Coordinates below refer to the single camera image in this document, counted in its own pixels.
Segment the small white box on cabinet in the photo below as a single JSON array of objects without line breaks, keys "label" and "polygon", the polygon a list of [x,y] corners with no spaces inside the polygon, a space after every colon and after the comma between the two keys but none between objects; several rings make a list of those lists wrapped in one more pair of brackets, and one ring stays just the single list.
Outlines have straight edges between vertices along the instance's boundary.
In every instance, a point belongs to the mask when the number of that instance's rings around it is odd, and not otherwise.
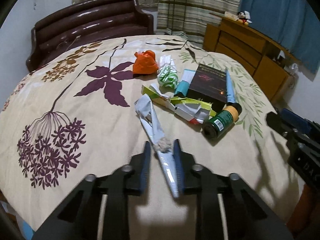
[{"label": "small white box on cabinet", "polygon": [[230,20],[233,20],[233,21],[237,21],[237,20],[239,19],[236,14],[232,14],[232,13],[227,12],[227,11],[225,11],[224,17],[225,17],[225,18],[228,18],[228,19],[230,19]]}]

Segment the green white wrapper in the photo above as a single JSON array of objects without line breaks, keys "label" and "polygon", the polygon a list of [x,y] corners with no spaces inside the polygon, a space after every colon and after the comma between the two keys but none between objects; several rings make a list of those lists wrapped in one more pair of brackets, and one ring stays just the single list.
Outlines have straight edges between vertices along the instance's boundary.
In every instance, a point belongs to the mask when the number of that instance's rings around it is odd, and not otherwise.
[{"label": "green white wrapper", "polygon": [[159,69],[157,70],[157,81],[161,87],[176,89],[178,85],[178,71],[174,60],[170,55],[159,58]]}]

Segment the teal white tube box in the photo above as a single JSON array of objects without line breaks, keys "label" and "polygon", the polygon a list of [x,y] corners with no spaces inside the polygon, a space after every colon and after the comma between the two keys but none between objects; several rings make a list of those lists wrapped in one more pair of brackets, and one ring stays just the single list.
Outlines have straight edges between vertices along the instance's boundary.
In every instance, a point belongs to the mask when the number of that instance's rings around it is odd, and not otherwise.
[{"label": "teal white tube box", "polygon": [[187,92],[192,82],[192,79],[195,75],[195,72],[196,72],[195,70],[190,70],[190,69],[185,69],[183,71],[181,80],[178,83],[177,88],[175,89],[174,96],[178,96],[180,98],[185,98],[187,96]]}]

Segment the Mickey Mouse plush toy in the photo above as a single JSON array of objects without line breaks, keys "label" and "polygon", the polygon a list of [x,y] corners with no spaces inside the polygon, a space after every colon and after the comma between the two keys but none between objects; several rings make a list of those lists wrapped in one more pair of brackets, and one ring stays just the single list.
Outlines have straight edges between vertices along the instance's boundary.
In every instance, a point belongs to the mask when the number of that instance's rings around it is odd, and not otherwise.
[{"label": "Mickey Mouse plush toy", "polygon": [[237,13],[237,22],[244,24],[244,25],[249,25],[252,23],[251,21],[251,16],[250,13],[248,11],[240,11]]}]

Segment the floral beige tablecloth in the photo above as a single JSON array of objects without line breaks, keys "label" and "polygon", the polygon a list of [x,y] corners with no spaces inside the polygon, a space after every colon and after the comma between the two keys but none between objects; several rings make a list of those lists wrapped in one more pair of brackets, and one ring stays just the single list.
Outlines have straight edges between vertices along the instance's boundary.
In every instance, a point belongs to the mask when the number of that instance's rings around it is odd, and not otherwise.
[{"label": "floral beige tablecloth", "polygon": [[179,74],[199,64],[229,71],[242,113],[221,139],[208,141],[200,125],[156,105],[167,138],[218,174],[236,172],[283,220],[300,194],[287,164],[285,140],[265,116],[273,111],[257,83],[234,59],[180,37],[132,36],[93,42],[65,52],[18,84],[1,111],[1,191],[38,229],[89,173],[105,176],[128,163],[147,140],[135,111],[155,76],[134,78],[135,53],[171,56]]}]

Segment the silver foil wrapper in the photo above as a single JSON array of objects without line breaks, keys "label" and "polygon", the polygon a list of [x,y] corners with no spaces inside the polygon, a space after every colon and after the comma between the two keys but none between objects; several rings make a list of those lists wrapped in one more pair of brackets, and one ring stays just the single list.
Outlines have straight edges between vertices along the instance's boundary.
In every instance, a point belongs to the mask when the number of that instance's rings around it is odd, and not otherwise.
[{"label": "silver foil wrapper", "polygon": [[165,136],[152,100],[147,94],[144,94],[135,102],[135,110],[157,155],[171,194],[174,198],[178,198],[179,191],[173,145]]}]

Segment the light blue packet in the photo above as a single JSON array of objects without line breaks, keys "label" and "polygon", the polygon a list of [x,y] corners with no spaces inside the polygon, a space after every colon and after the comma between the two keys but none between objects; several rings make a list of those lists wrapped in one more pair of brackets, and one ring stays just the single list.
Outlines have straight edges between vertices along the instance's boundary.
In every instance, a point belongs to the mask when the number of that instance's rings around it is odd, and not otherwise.
[{"label": "light blue packet", "polygon": [[228,70],[226,70],[226,92],[227,92],[227,105],[236,103],[233,83]]}]

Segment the green yellow bottle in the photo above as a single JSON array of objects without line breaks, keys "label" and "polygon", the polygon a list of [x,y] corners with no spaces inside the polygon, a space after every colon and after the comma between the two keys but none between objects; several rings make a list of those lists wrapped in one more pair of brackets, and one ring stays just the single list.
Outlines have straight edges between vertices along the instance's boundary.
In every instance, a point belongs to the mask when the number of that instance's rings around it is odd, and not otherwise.
[{"label": "green yellow bottle", "polygon": [[203,135],[210,140],[219,138],[239,119],[241,113],[242,107],[239,103],[227,103],[220,113],[203,123]]}]

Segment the dark red leather sofa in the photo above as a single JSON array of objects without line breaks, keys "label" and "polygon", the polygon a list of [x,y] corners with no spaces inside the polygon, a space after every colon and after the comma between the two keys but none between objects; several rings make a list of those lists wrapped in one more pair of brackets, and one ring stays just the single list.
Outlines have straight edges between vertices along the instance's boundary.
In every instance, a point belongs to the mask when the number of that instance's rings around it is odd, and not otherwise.
[{"label": "dark red leather sofa", "polygon": [[141,10],[138,0],[87,0],[35,23],[26,66],[32,72],[78,46],[153,33],[153,16]]}]

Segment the blue curtain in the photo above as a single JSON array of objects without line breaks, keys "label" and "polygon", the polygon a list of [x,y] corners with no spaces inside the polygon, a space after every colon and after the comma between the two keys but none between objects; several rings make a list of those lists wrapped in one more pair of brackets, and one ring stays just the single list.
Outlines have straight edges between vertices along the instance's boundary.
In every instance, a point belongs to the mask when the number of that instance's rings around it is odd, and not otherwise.
[{"label": "blue curtain", "polygon": [[304,67],[319,70],[319,19],[306,0],[240,0],[251,27],[287,49]]}]

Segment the torn green white carton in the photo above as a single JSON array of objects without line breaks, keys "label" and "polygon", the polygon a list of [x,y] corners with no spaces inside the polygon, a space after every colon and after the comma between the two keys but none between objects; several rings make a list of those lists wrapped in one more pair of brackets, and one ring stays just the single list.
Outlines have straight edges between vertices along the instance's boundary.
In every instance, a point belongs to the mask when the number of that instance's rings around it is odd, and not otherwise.
[{"label": "torn green white carton", "polygon": [[149,87],[142,85],[141,94],[148,95],[154,103],[167,108],[175,115],[195,125],[202,124],[216,116],[216,111],[212,110],[211,103],[162,94],[155,83]]}]

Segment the white router on cabinet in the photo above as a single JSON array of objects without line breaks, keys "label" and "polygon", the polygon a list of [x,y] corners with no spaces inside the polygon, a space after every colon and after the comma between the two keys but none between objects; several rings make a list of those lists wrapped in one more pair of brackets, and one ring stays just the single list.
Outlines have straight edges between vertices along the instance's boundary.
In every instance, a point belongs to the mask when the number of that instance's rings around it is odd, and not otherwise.
[{"label": "white router on cabinet", "polygon": [[291,76],[296,76],[298,72],[298,64],[297,63],[292,63],[288,66],[285,66],[285,70],[291,75]]}]

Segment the striped curtain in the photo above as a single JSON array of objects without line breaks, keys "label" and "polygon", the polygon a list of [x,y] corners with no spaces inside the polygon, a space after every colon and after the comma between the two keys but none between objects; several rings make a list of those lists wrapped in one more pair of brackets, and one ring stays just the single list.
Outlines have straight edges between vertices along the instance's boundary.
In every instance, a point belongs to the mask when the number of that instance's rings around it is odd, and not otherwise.
[{"label": "striped curtain", "polygon": [[[176,16],[174,22],[175,31],[182,31],[182,20],[184,14],[184,0],[176,0]],[[238,12],[240,0],[187,0],[187,12],[185,18],[184,32],[188,40],[195,45],[202,46],[207,24],[219,25],[225,11],[232,14]],[[168,0],[158,0],[157,29],[167,29]],[[171,27],[171,12],[169,12],[169,27]]]}]

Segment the orange plastic bag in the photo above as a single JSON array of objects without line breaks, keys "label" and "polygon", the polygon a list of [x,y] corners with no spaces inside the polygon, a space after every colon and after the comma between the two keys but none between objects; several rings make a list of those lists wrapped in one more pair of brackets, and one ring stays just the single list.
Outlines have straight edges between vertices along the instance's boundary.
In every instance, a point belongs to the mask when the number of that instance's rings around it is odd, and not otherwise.
[{"label": "orange plastic bag", "polygon": [[134,75],[150,75],[157,73],[156,55],[151,50],[135,52],[136,60],[132,67]]}]

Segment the black box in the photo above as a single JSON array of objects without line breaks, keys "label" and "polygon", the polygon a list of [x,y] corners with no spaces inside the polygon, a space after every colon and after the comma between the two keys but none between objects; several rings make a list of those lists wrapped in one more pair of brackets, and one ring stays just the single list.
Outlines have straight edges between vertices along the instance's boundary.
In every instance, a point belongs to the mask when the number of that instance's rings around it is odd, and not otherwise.
[{"label": "black box", "polygon": [[211,109],[220,112],[227,103],[226,73],[199,64],[187,91],[187,97],[210,103]]}]

